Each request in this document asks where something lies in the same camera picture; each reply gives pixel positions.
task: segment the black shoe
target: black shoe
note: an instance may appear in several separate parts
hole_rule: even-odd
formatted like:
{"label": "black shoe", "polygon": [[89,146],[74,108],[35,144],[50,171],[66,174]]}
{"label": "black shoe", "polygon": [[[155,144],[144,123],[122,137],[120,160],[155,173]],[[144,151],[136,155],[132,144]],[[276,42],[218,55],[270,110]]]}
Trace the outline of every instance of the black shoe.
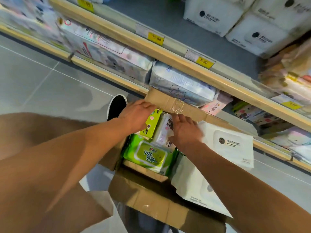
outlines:
{"label": "black shoe", "polygon": [[122,112],[122,110],[126,107],[127,105],[127,99],[124,95],[118,94],[115,95],[108,106],[107,110],[107,121],[117,118],[119,114]]}

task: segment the yellow-green wet wipes package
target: yellow-green wet wipes package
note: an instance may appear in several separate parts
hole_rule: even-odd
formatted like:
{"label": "yellow-green wet wipes package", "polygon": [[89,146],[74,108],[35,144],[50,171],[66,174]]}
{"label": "yellow-green wet wipes package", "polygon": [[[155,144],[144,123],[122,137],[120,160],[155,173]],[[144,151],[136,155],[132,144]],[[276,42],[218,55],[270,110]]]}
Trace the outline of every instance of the yellow-green wet wipes package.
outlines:
{"label": "yellow-green wet wipes package", "polygon": [[177,154],[177,151],[165,151],[143,137],[132,134],[123,157],[144,168],[168,176]]}
{"label": "yellow-green wet wipes package", "polygon": [[148,117],[147,121],[146,121],[146,129],[136,133],[142,137],[144,137],[145,139],[149,140],[152,138],[153,133],[156,129],[156,125],[160,119],[160,115],[162,113],[162,110],[159,109],[155,109],[152,114],[150,114],[150,116]]}

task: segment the hand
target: hand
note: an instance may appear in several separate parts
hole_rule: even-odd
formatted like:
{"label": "hand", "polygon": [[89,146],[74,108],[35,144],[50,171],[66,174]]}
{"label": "hand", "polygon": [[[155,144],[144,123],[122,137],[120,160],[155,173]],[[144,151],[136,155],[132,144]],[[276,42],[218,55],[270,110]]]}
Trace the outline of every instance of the hand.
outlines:
{"label": "hand", "polygon": [[189,145],[202,141],[203,133],[192,118],[183,114],[172,114],[172,121],[174,136],[169,137],[169,140],[181,152],[184,153]]}
{"label": "hand", "polygon": [[124,125],[129,134],[132,134],[147,127],[146,121],[155,109],[156,105],[141,99],[128,103],[120,113],[119,118],[124,120]]}

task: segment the gray tile floor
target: gray tile floor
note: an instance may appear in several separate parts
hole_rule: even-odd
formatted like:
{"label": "gray tile floor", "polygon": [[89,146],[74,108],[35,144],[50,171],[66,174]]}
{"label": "gray tile floor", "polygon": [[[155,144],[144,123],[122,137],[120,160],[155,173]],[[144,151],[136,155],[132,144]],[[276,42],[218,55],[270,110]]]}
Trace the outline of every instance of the gray tile floor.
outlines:
{"label": "gray tile floor", "polygon": [[[137,99],[129,91],[2,35],[0,58],[0,114],[28,111],[103,122],[114,95]],[[311,175],[261,152],[254,155],[250,173],[311,213]],[[86,190],[107,190],[113,175],[96,166],[80,183]]]}

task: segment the leg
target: leg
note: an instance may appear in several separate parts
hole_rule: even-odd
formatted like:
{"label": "leg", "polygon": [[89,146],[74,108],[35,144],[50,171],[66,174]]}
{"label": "leg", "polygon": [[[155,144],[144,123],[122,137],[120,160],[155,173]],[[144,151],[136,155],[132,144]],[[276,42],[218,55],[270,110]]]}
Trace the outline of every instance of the leg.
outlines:
{"label": "leg", "polygon": [[[0,160],[21,150],[96,123],[14,113],[0,116]],[[77,184],[44,216],[34,232],[81,232],[109,217],[108,213]]]}

